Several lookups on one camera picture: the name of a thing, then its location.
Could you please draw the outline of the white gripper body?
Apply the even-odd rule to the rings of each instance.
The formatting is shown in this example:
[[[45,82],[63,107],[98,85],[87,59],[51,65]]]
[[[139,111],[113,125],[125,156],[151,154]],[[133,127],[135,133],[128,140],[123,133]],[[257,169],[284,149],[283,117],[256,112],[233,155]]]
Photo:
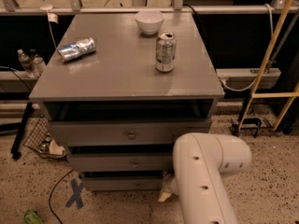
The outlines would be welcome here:
[[[170,194],[178,194],[177,181],[173,174],[164,172],[162,191]]]

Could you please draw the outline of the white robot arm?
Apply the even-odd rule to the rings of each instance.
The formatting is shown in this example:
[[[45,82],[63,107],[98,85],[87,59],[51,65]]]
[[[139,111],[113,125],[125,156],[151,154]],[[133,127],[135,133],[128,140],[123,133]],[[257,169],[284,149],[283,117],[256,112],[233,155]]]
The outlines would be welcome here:
[[[252,154],[242,139],[187,133],[173,147],[173,174],[164,176],[158,201],[176,194],[184,224],[238,224],[223,178],[247,170]]]

